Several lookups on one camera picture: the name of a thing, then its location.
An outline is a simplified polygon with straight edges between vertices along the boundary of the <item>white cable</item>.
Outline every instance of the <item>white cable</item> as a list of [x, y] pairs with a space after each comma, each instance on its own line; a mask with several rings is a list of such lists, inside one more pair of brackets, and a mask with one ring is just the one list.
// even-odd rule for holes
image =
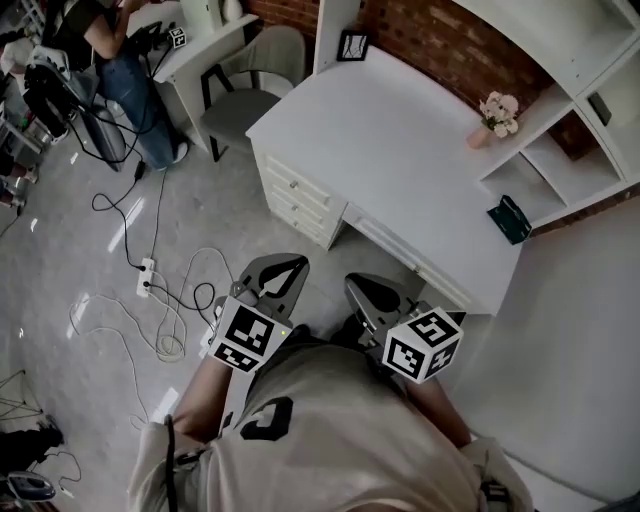
[[[200, 249], [198, 249], [196, 252], [193, 253], [193, 256], [191, 256], [191, 260], [189, 260], [189, 266], [187, 267], [187, 273], [184, 275], [184, 281], [182, 281], [182, 286], [180, 287], [180, 294], [178, 295], [178, 300], [180, 300], [180, 301], [182, 301], [182, 294], [184, 293], [184, 287], [187, 284], [187, 279], [189, 278], [189, 272], [191, 271], [191, 265], [193, 264], [193, 260], [202, 251], [213, 251], [216, 254], [218, 254], [220, 256], [220, 258], [222, 258], [222, 262], [224, 263], [224, 266], [227, 269], [227, 272], [229, 274], [229, 279], [231, 279], [231, 283], [233, 283], [233, 274], [231, 273], [231, 270], [229, 269], [229, 264], [227, 263], [227, 260], [224, 257], [224, 254], [222, 254], [222, 252], [220, 252], [220, 250], [216, 249], [215, 247], [201, 247]], [[178, 313], [178, 311], [180, 311], [180, 302], [178, 302], [176, 314]], [[176, 335], [176, 320], [174, 319], [173, 320], [173, 330], [171, 331], [171, 336], [175, 337], [175, 335]]]
[[[156, 296], [153, 296], [154, 299], [156, 299], [160, 304], [162, 304], [165, 308], [165, 314], [164, 317], [162, 318], [162, 321], [164, 321], [164, 319], [167, 316], [167, 312], [169, 311], [169, 309], [171, 309], [178, 318], [180, 318], [180, 321], [182, 322], [182, 327], [184, 330], [184, 336], [185, 336], [185, 340], [186, 340], [186, 336], [187, 336], [187, 327], [184, 323], [184, 320], [182, 320], [182, 318], [179, 316], [178, 312], [171, 307], [169, 304], [165, 304], [162, 301], [160, 301], [160, 299], [158, 299]], [[129, 319], [136, 325], [136, 328], [138, 329], [138, 334], [140, 335], [140, 338], [145, 342], [145, 344], [154, 351], [154, 353], [156, 354], [156, 357], [162, 361], [163, 363], [175, 363], [180, 361], [181, 359], [184, 358], [185, 356], [185, 348], [184, 348], [184, 342], [180, 341], [179, 339], [175, 338], [174, 336], [159, 336], [159, 332], [160, 332], [160, 326], [162, 325], [162, 322], [160, 323], [160, 325], [158, 325], [158, 331], [156, 332], [156, 340], [155, 340], [155, 346], [152, 345], [149, 340], [147, 340], [147, 338], [144, 337], [144, 334], [142, 334], [142, 329], [140, 328], [140, 324], [138, 323], [138, 321], [133, 317], [133, 315], [131, 315], [127, 309], [124, 307], [124, 305], [117, 299], [112, 299], [111, 297], [107, 297], [105, 295], [100, 295], [100, 294], [96, 294], [96, 295], [91, 295], [90, 297], [87, 297], [85, 299], [82, 299], [78, 302], [75, 302], [71, 305], [71, 307], [69, 308], [69, 322], [71, 323], [71, 326], [73, 327], [73, 330], [75, 331], [75, 333], [78, 336], [81, 337], [85, 337], [88, 336], [90, 334], [96, 333], [96, 332], [101, 332], [101, 331], [106, 331], [106, 332], [113, 332], [116, 333], [119, 337], [120, 340], [122, 341], [122, 344], [124, 345], [124, 348], [127, 352], [127, 355], [129, 356], [129, 361], [131, 362], [131, 369], [132, 369], [132, 373], [133, 373], [133, 385], [135, 387], [135, 391], [136, 391], [136, 397], [138, 398], [138, 403], [140, 404], [140, 407], [142, 409], [142, 411], [144, 412], [144, 419], [141, 418], [138, 415], [132, 414], [129, 416], [129, 423], [131, 424], [131, 426], [133, 428], [135, 428], [136, 430], [141, 430], [140, 427], [136, 426], [133, 423], [133, 420], [137, 420], [139, 421], [142, 425], [146, 425], [149, 423], [149, 414], [147, 412], [147, 409], [145, 408], [144, 404], [142, 403], [142, 398], [140, 397], [140, 389], [138, 386], [138, 376], [136, 374], [136, 365], [133, 361], [133, 356], [131, 355], [131, 351], [129, 350], [129, 346], [127, 345], [127, 342], [124, 338], [124, 335], [118, 331], [117, 329], [114, 329], [113, 327], [95, 327], [93, 329], [91, 329], [90, 331], [87, 332], [83, 332], [81, 333], [80, 331], [78, 331], [78, 328], [73, 320], [73, 315], [75, 314], [75, 312], [77, 311], [78, 307], [81, 304], [87, 304], [89, 303], [92, 299], [102, 299], [102, 300], [106, 300], [107, 302], [111, 302], [111, 303], [115, 303], [118, 306], [120, 306], [120, 308], [122, 309], [122, 311], [124, 311], [125, 315], [127, 315], [129, 317]], [[164, 344], [164, 340], [166, 339], [170, 339], [171, 340], [171, 347], [167, 348]], [[178, 346], [178, 351], [175, 352], [175, 346]]]
[[[104, 297], [103, 295], [93, 295], [92, 297], [88, 297], [87, 299], [81, 301], [82, 303], [86, 303], [89, 302], [91, 299], [93, 298], [102, 298], [102, 299], [106, 299], [110, 302], [116, 302], [120, 305], [120, 307], [122, 307], [122, 309], [124, 310], [124, 312], [127, 314], [127, 316], [129, 318], [131, 318], [133, 320], [133, 322], [136, 324], [136, 326], [138, 327], [138, 330], [140, 330], [140, 326], [138, 325], [138, 322], [136, 321], [135, 318], [133, 318], [126, 309], [124, 309], [124, 306], [122, 304], [120, 304], [119, 301], [117, 301], [116, 299], [111, 299], [109, 297]], [[136, 365], [133, 362], [133, 356], [131, 355], [131, 351], [129, 350], [129, 347], [127, 345], [127, 342], [124, 339], [124, 336], [122, 335], [122, 333], [120, 331], [118, 331], [117, 329], [114, 329], [113, 327], [95, 327], [93, 329], [91, 329], [90, 331], [87, 332], [83, 332], [80, 333], [75, 325], [75, 323], [73, 322], [73, 317], [72, 317], [72, 313], [71, 310], [74, 308], [77, 309], [78, 308], [79, 303], [76, 302], [75, 304], [72, 304], [71, 307], [69, 308], [69, 321], [71, 322], [71, 325], [73, 326], [73, 330], [76, 332], [76, 334], [78, 336], [88, 336], [90, 334], [96, 333], [96, 332], [100, 332], [100, 331], [107, 331], [107, 332], [114, 332], [116, 333], [118, 336], [120, 336], [120, 340], [122, 341], [122, 344], [124, 345], [124, 349], [127, 352], [127, 355], [129, 356], [129, 361], [131, 362], [131, 370], [133, 373], [133, 385], [135, 387], [136, 390], [136, 397], [138, 397], [138, 403], [140, 404], [140, 408], [142, 409], [142, 411], [144, 412], [144, 419], [142, 419], [140, 416], [138, 416], [137, 414], [131, 414], [129, 415], [129, 423], [131, 424], [131, 426], [133, 428], [135, 428], [136, 430], [141, 430], [139, 427], [137, 427], [136, 425], [133, 424], [133, 420], [138, 420], [140, 423], [142, 423], [142, 425], [146, 425], [149, 423], [149, 413], [147, 412], [146, 407], [144, 406], [144, 404], [142, 403], [142, 398], [140, 398], [140, 389], [138, 387], [138, 376], [136, 374]]]
[[[187, 355], [187, 351], [186, 351], [186, 342], [187, 342], [187, 326], [184, 323], [184, 320], [182, 319], [182, 317], [180, 316], [180, 313], [178, 313], [178, 311], [176, 309], [173, 308], [173, 306], [171, 306], [169, 304], [169, 300], [170, 300], [170, 296], [169, 293], [167, 293], [169, 291], [169, 285], [167, 283], [167, 280], [162, 276], [162, 274], [160, 274], [159, 272], [156, 272], [155, 270], [151, 271], [152, 274], [157, 275], [160, 279], [162, 279], [162, 282], [164, 283], [164, 292], [165, 295], [167, 296], [167, 301], [166, 302], [162, 302], [158, 297], [156, 297], [153, 293], [151, 293], [151, 290], [149, 290], [149, 295], [151, 297], [153, 297], [153, 299], [155, 301], [157, 301], [159, 304], [162, 304], [165, 307], [164, 310], [164, 316], [162, 317], [162, 320], [160, 320], [160, 323], [158, 324], [158, 329], [156, 330], [156, 347], [158, 346], [158, 344], [160, 344], [163, 348], [163, 350], [165, 350], [166, 352], [172, 352], [173, 351], [173, 347], [174, 344], [177, 343], [179, 347], [181, 347], [182, 349], [182, 355], [186, 356]], [[173, 311], [175, 317], [174, 317], [174, 331], [173, 334], [168, 335], [168, 334], [164, 334], [162, 336], [160, 336], [160, 329], [162, 328], [162, 324], [164, 323], [165, 319], [167, 318], [167, 313], [169, 313], [169, 310]], [[180, 341], [178, 338], [176, 338], [175, 335], [175, 321], [176, 319], [180, 320], [180, 323], [182, 323], [182, 332], [183, 332], [183, 341]], [[164, 346], [164, 340], [171, 340], [171, 348], [169, 348], [168, 350], [165, 348]]]
[[[214, 251], [216, 254], [218, 254], [222, 258], [222, 262], [224, 263], [224, 266], [227, 269], [227, 272], [229, 274], [229, 278], [231, 279], [231, 282], [233, 283], [233, 275], [231, 274], [231, 270], [229, 269], [229, 265], [227, 264], [227, 260], [224, 257], [224, 254], [222, 254], [222, 252], [220, 252], [218, 249], [216, 249], [214, 247], [202, 247], [202, 248], [198, 249], [193, 254], [193, 256], [191, 256], [191, 259], [189, 261], [189, 266], [187, 267], [187, 273], [185, 274], [184, 281], [182, 282], [182, 287], [180, 288], [180, 295], [178, 296], [179, 300], [182, 300], [182, 294], [184, 292], [184, 287], [185, 287], [185, 285], [187, 283], [187, 279], [189, 277], [189, 272], [191, 271], [191, 266], [193, 264], [193, 260], [195, 259], [195, 257], [198, 254], [200, 254], [203, 251]], [[162, 279], [162, 281], [163, 281], [163, 283], [165, 285], [165, 292], [168, 292], [169, 291], [169, 287], [168, 287], [168, 284], [167, 284], [167, 280], [159, 272], [155, 272], [155, 271], [152, 271], [152, 272], [153, 272], [153, 274], [156, 274], [157, 276], [159, 276]], [[129, 357], [129, 361], [131, 362], [131, 369], [132, 369], [132, 374], [133, 374], [133, 384], [134, 384], [135, 391], [136, 391], [136, 397], [138, 398], [138, 403], [140, 404], [140, 408], [144, 412], [144, 419], [141, 418], [138, 415], [130, 415], [129, 416], [129, 423], [136, 430], [141, 430], [141, 429], [138, 426], [134, 425], [133, 420], [137, 420], [143, 425], [148, 424], [149, 423], [149, 414], [147, 413], [147, 409], [145, 408], [144, 404], [142, 403], [142, 398], [140, 397], [140, 390], [139, 390], [139, 387], [138, 387], [138, 376], [136, 374], [136, 366], [135, 366], [135, 363], [133, 361], [133, 356], [131, 355], [131, 351], [129, 350], [129, 346], [127, 345], [127, 342], [125, 340], [124, 335], [120, 331], [118, 331], [117, 329], [114, 329], [113, 327], [95, 327], [95, 328], [93, 328], [93, 329], [91, 329], [91, 330], [89, 330], [87, 332], [81, 333], [80, 331], [78, 331], [78, 328], [77, 328], [77, 326], [76, 326], [76, 324], [75, 324], [75, 322], [73, 320], [73, 315], [78, 310], [78, 307], [80, 307], [83, 304], [88, 304], [93, 299], [102, 299], [102, 300], [105, 300], [107, 302], [115, 303], [118, 306], [120, 306], [120, 309], [122, 309], [122, 311], [124, 311], [124, 314], [127, 315], [127, 317], [129, 317], [129, 319], [135, 324], [136, 329], [138, 330], [138, 335], [140, 336], [142, 341], [144, 341], [144, 343], [151, 350], [154, 351], [156, 357], [160, 361], [162, 361], [163, 363], [175, 363], [175, 362], [178, 362], [178, 361], [182, 360], [186, 355], [186, 341], [187, 341], [187, 326], [186, 326], [184, 320], [182, 319], [182, 317], [180, 316], [180, 312], [179, 312], [179, 310], [180, 310], [180, 302], [178, 302], [177, 308], [174, 308], [169, 303], [170, 302], [169, 293], [165, 293], [165, 295], [167, 297], [167, 301], [166, 302], [162, 302], [162, 300], [160, 300], [153, 293], [150, 293], [150, 295], [154, 298], [155, 301], [157, 301], [159, 304], [161, 304], [165, 308], [164, 316], [162, 317], [162, 320], [158, 324], [158, 329], [156, 330], [155, 343], [151, 343], [147, 338], [145, 338], [144, 334], [142, 333], [142, 329], [140, 328], [140, 323], [138, 322], [138, 320], [136, 320], [136, 318], [127, 311], [127, 309], [124, 307], [122, 302], [120, 302], [118, 299], [112, 299], [111, 297], [107, 297], [105, 295], [95, 294], [95, 295], [91, 295], [89, 297], [86, 297], [84, 299], [81, 299], [81, 300], [71, 304], [71, 306], [69, 307], [69, 322], [70, 322], [71, 326], [73, 327], [73, 330], [76, 333], [76, 335], [84, 337], [84, 336], [88, 336], [90, 334], [94, 334], [96, 332], [105, 331], [105, 332], [116, 333], [120, 337], [120, 340], [122, 341], [122, 344], [124, 345], [125, 351], [127, 352], [127, 356]], [[169, 310], [171, 310], [174, 313], [172, 333], [171, 333], [171, 335], [166, 334], [166, 335], [160, 336], [160, 329], [161, 329], [162, 324], [164, 323], [164, 321], [165, 321], [165, 319], [167, 317], [167, 314], [168, 314]], [[182, 329], [183, 329], [183, 333], [184, 333], [184, 338], [183, 338], [182, 341], [176, 337], [176, 323], [177, 323], [178, 319], [180, 320], [180, 323], [182, 324]], [[170, 346], [166, 345], [167, 340], [171, 341], [171, 345]]]

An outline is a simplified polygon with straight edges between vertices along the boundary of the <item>white desk with drawers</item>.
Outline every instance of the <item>white desk with drawers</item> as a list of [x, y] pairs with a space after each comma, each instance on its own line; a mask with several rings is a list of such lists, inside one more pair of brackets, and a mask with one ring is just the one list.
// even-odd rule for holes
[[370, 48], [308, 78], [247, 134], [274, 215], [326, 249], [347, 222], [461, 310], [495, 315], [521, 246], [476, 185], [465, 137], [478, 119]]

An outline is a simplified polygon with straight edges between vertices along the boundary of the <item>white cabinet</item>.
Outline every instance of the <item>white cabinet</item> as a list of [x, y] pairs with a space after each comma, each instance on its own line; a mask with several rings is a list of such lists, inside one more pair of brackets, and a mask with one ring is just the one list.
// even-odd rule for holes
[[360, 231], [371, 241], [378, 244], [389, 254], [412, 269], [416, 274], [431, 284], [447, 299], [457, 305], [462, 311], [469, 313], [484, 313], [471, 296], [453, 282], [426, 257], [412, 248], [395, 233], [369, 217], [356, 206], [349, 204], [344, 211], [343, 220]]
[[347, 202], [328, 188], [303, 178], [279, 158], [254, 148], [271, 211], [325, 249], [340, 227]]

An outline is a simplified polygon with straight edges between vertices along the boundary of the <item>black strap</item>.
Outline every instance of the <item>black strap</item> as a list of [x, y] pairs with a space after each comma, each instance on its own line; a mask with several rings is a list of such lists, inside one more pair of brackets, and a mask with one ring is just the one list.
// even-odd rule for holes
[[170, 414], [164, 419], [164, 424], [169, 432], [169, 446], [167, 447], [167, 460], [165, 461], [165, 482], [167, 486], [167, 501], [169, 512], [178, 512], [178, 498], [176, 496], [176, 484], [173, 481], [173, 454], [176, 451], [176, 433], [173, 430], [173, 418]]

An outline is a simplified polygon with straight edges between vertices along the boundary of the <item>gray floor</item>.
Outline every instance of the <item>gray floor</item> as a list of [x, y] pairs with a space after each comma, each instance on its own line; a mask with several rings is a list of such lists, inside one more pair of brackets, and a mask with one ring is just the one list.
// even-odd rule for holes
[[[71, 164], [78, 148], [71, 136], [48, 151], [40, 183], [28, 190], [23, 216], [0, 240], [0, 378], [11, 369], [27, 369], [40, 404], [55, 415], [68, 438], [68, 449], [78, 457], [82, 482], [68, 484], [75, 499], [61, 496], [59, 508], [123, 510], [138, 440], [129, 416], [142, 412], [131, 364], [113, 333], [67, 336], [68, 311], [83, 294], [117, 298], [152, 340], [163, 308], [136, 295], [138, 271], [126, 263], [123, 240], [112, 253], [107, 250], [122, 225], [120, 217], [113, 211], [91, 210], [97, 192], [115, 199], [129, 188], [136, 158], [131, 158], [125, 172], [115, 174], [84, 154]], [[125, 212], [136, 201], [142, 203], [129, 229], [136, 264], [151, 253], [162, 177], [146, 176], [122, 203]], [[0, 210], [0, 228], [12, 215]], [[207, 246], [225, 254], [236, 277], [257, 256], [283, 251], [305, 254], [311, 272], [292, 320], [310, 324], [319, 334], [350, 313], [342, 290], [347, 273], [377, 273], [408, 283], [416, 292], [421, 283], [355, 231], [345, 230], [326, 252], [271, 217], [252, 158], [228, 151], [214, 164], [209, 155], [192, 148], [168, 172], [160, 210], [154, 258], [172, 291], [179, 291], [194, 252]], [[215, 284], [219, 294], [226, 293], [230, 284], [219, 258], [211, 253], [194, 260], [186, 302], [193, 286], [202, 281]], [[186, 358], [174, 364], [159, 362], [114, 304], [91, 303], [80, 329], [109, 326], [122, 331], [135, 360], [141, 398], [151, 414], [169, 387], [184, 389], [200, 361], [205, 324], [197, 314], [183, 312], [183, 317], [188, 328]], [[52, 459], [41, 471], [55, 478], [74, 476], [76, 470], [70, 460]]]

